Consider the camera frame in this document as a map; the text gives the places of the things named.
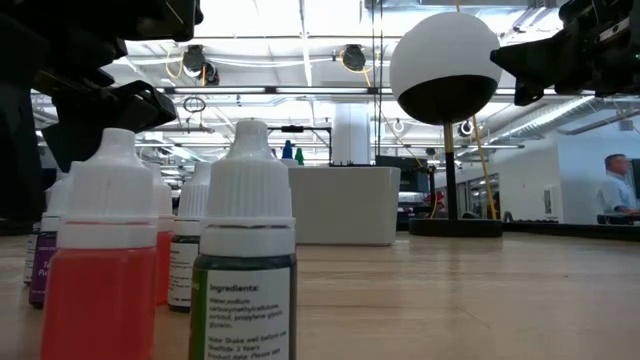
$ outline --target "wooden table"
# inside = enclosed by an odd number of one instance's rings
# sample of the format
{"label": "wooden table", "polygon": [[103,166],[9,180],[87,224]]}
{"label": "wooden table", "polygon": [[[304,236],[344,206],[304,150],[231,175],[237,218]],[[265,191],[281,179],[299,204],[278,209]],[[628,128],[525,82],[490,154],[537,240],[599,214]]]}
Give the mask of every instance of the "wooden table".
{"label": "wooden table", "polygon": [[[24,242],[0,238],[1,360],[38,359]],[[640,359],[636,243],[399,235],[298,254],[302,360]],[[188,315],[158,309],[157,360],[186,359],[188,336]]]}

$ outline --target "white sphere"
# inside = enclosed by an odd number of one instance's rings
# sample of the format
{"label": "white sphere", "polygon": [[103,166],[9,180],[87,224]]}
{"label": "white sphere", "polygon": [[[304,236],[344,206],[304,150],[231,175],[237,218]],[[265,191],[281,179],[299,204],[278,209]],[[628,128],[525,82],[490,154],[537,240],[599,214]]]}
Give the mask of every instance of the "white sphere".
{"label": "white sphere", "polygon": [[489,59],[497,36],[475,16],[446,12],[422,20],[391,59],[393,95],[416,120],[456,122],[484,107],[502,70]]}

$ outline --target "ceiling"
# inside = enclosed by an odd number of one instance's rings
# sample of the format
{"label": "ceiling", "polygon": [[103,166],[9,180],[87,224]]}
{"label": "ceiling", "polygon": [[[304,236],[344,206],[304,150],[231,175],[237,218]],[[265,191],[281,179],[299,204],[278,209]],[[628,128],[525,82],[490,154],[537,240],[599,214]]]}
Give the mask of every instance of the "ceiling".
{"label": "ceiling", "polygon": [[[402,35],[428,16],[455,11],[455,3],[453,0],[430,0],[428,5],[423,5],[427,3],[424,0],[377,1],[382,1],[382,16],[379,2],[372,11],[371,3],[366,0],[201,1],[205,20],[196,27],[193,40],[179,44],[173,41],[127,42],[129,56],[105,66],[104,70],[118,85],[144,80],[156,87],[201,86],[200,81],[189,77],[180,66],[187,45],[199,44],[204,46],[207,59],[215,64],[221,87],[388,87],[389,61]],[[562,27],[557,8],[529,8],[530,3],[527,0],[463,0],[461,11],[484,21],[502,45],[547,38]],[[520,31],[515,32],[513,28],[518,20]],[[340,53],[347,44],[362,47],[368,60],[367,67],[371,69],[366,76],[350,72],[340,62]],[[513,86],[513,77],[504,74],[499,88],[513,91]],[[180,119],[158,131],[139,134],[138,139],[147,144],[208,146],[174,148],[173,151],[181,154],[173,156],[182,155],[187,163],[194,159],[217,159],[225,152],[225,144],[233,140],[234,124],[242,119],[259,119],[270,126],[330,127],[335,104],[345,101],[369,103],[372,119],[375,114],[370,96],[354,99],[339,95],[209,94],[198,96],[206,103],[206,108],[195,114],[183,108],[185,95],[168,96],[174,101]],[[478,121],[485,132],[498,131],[516,119],[507,116],[515,111],[510,100],[511,96],[496,97],[478,113]],[[566,100],[548,96],[541,104]],[[34,107],[55,116],[55,108],[42,95],[34,95]],[[395,126],[396,130],[402,128],[397,132],[398,139],[385,124],[381,131],[383,144],[442,141],[441,128],[411,119],[390,95],[383,98],[382,113],[390,124],[401,124]],[[270,136],[270,142],[276,148],[285,139],[312,144],[314,147],[310,146],[305,154],[307,159],[319,163],[328,159],[321,134],[305,132],[292,136],[274,132]],[[141,147],[140,151],[149,157],[172,157],[171,151],[158,149],[161,148]],[[408,154],[402,148],[384,151]]]}

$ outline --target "wall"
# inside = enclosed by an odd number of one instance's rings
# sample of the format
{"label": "wall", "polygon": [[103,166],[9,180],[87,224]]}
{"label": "wall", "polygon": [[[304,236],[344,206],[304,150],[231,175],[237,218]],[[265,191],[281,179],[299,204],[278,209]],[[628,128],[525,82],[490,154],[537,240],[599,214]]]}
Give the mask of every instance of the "wall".
{"label": "wall", "polygon": [[[558,209],[562,209],[558,147],[553,136],[544,140],[526,141],[524,145],[524,149],[498,150],[490,158],[489,173],[497,173],[499,176],[500,208],[503,214],[510,211],[514,219],[544,219],[545,187],[558,187]],[[438,175],[436,187],[445,186],[444,174]],[[456,182],[482,176],[480,164],[466,164],[463,170],[456,173]],[[558,216],[562,222],[562,211],[558,212]]]}
{"label": "wall", "polygon": [[605,177],[604,158],[622,153],[640,158],[640,135],[621,132],[611,124],[558,139],[564,219],[571,224],[595,224],[601,212],[596,196]]}

